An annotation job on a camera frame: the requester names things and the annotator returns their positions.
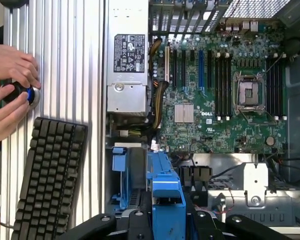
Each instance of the motherboard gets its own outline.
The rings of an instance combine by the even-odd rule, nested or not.
[[[273,29],[167,39],[152,73],[155,81],[170,83],[160,147],[190,153],[285,152],[283,39]]]

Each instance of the warning label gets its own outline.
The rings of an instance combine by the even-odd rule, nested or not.
[[[144,34],[118,34],[114,37],[115,73],[145,72]]]

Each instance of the hand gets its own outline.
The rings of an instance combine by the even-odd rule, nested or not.
[[[23,87],[40,88],[38,65],[34,57],[12,46],[0,45],[0,80],[14,79]]]
[[[0,88],[0,101],[15,87],[11,84]],[[21,93],[15,100],[0,108],[0,141],[11,135],[29,111],[28,93]]]

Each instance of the keyboard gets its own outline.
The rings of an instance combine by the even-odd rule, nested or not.
[[[86,140],[84,125],[36,118],[12,240],[54,240],[67,230]]]

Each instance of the blue plastic bracket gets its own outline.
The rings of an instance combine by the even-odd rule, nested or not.
[[[186,201],[180,178],[173,170],[164,152],[149,152],[151,171],[147,180],[152,182],[152,196],[158,203],[152,205],[152,230],[154,239],[186,239]],[[175,199],[175,203],[160,204],[160,199]]]
[[[116,194],[112,199],[119,201],[119,208],[125,210],[131,195],[127,150],[123,147],[114,147],[112,154],[112,170],[120,172],[120,195]]]

